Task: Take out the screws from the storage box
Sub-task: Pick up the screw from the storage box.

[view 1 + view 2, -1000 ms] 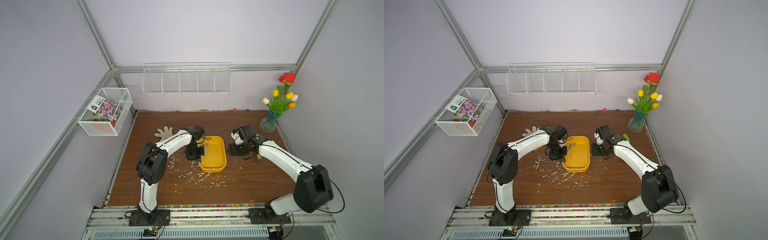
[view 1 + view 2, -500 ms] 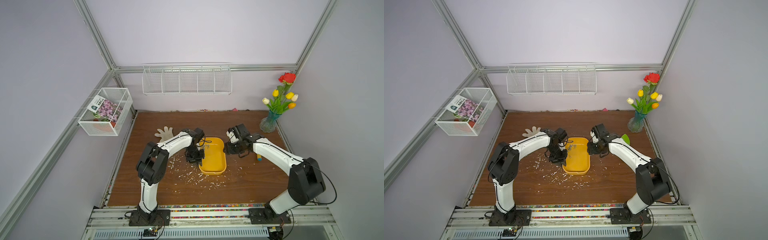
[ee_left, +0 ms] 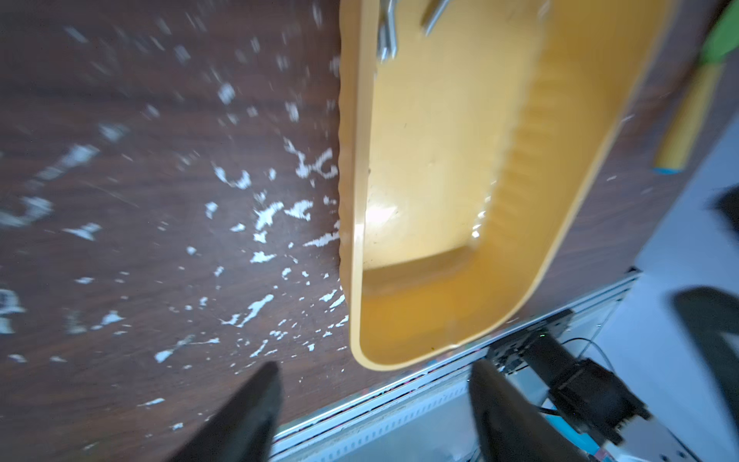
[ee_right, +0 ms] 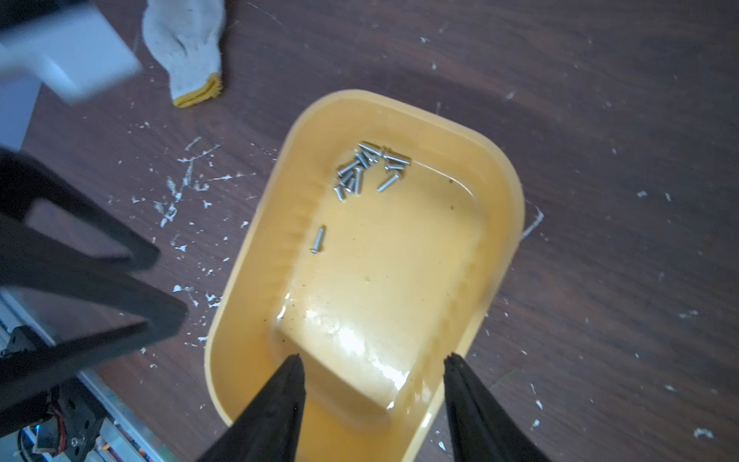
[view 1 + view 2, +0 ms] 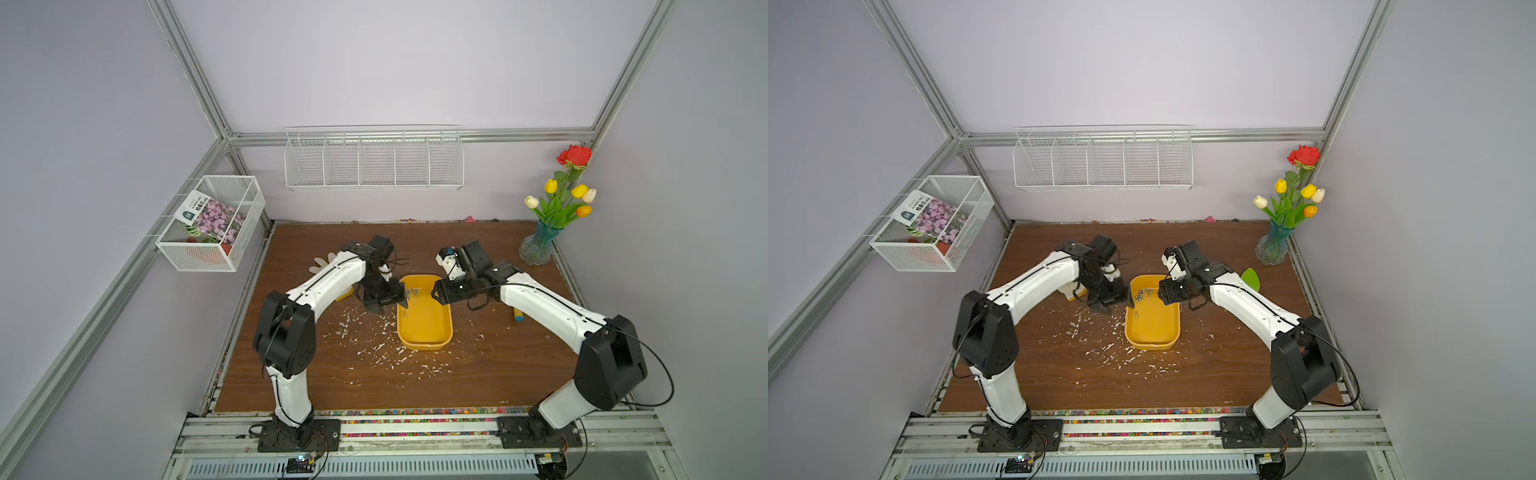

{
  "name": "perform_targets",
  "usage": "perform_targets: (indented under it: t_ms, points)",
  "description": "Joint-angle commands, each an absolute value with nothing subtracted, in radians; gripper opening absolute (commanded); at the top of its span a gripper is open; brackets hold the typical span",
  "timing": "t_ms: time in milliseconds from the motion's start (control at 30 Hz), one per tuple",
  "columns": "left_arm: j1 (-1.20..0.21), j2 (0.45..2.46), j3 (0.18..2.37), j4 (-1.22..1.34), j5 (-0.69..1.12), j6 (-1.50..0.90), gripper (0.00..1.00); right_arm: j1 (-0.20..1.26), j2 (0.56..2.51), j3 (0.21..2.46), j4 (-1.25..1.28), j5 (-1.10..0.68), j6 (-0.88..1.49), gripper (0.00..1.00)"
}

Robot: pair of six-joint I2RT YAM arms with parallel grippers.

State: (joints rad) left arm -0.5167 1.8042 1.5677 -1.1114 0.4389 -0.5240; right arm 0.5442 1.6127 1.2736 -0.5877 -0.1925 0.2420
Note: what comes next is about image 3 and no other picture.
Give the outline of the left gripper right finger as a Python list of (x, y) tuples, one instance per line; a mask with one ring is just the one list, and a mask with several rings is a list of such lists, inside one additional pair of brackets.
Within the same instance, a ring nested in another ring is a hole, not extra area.
[(587, 454), (554, 429), (486, 360), (471, 365), (469, 394), (486, 461), (586, 461)]

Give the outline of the yellow plastic storage box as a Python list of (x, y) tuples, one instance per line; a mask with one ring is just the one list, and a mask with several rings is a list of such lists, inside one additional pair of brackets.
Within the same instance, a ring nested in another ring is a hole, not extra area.
[(512, 319), (613, 146), (672, 1), (340, 5), (340, 275), (349, 346), (374, 371), (423, 362)]

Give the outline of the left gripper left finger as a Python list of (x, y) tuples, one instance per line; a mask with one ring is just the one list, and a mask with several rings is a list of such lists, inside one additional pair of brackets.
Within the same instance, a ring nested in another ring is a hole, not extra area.
[(264, 364), (172, 461), (267, 461), (282, 408), (278, 364)]

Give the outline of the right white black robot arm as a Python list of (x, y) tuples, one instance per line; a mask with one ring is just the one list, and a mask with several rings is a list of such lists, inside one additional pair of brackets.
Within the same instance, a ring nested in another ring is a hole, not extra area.
[(680, 198), (597, 333), (558, 343), (615, 373), (700, 461), (738, 458), (738, 187)]

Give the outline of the green yellow toy trowel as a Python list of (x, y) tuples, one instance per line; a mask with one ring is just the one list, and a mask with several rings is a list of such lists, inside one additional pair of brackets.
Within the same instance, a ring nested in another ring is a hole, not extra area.
[(738, 47), (738, 0), (729, 2), (710, 29), (691, 76), (687, 92), (654, 159), (654, 170), (676, 174), (686, 167), (718, 83), (725, 61)]

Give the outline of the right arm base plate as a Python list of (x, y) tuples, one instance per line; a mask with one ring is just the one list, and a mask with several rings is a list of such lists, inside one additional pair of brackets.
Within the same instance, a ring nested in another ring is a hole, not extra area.
[(521, 368), (525, 369), (527, 363), (523, 359), (523, 354), (529, 347), (542, 337), (552, 337), (557, 342), (570, 327), (573, 317), (575, 317), (575, 312), (572, 309), (566, 309), (540, 321), (535, 321), (532, 325), (523, 327), (490, 344), (485, 359), (504, 375), (512, 375)]

